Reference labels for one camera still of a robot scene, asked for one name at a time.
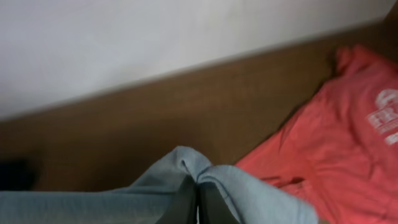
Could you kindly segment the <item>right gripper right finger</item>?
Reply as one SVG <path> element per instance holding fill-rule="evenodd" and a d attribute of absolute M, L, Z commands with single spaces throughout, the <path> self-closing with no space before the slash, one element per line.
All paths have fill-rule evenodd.
<path fill-rule="evenodd" d="M 239 224 L 224 201 L 216 184 L 205 182 L 199 185 L 200 224 Z"/>

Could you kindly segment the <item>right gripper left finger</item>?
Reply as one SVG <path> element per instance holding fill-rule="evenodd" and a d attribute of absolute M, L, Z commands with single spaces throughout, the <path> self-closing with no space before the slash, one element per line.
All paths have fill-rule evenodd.
<path fill-rule="evenodd" d="M 171 204 L 156 224 L 196 224 L 197 186 L 191 177 L 185 177 Z"/>

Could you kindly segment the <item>light blue t-shirt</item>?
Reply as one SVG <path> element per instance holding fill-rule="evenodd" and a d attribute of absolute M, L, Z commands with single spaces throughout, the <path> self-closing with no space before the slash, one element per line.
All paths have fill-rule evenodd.
<path fill-rule="evenodd" d="M 185 177 L 216 184 L 239 223 L 318 223 L 315 209 L 247 172 L 213 165 L 179 146 L 152 164 L 133 184 L 104 192 L 1 192 L 2 223 L 156 223 Z"/>

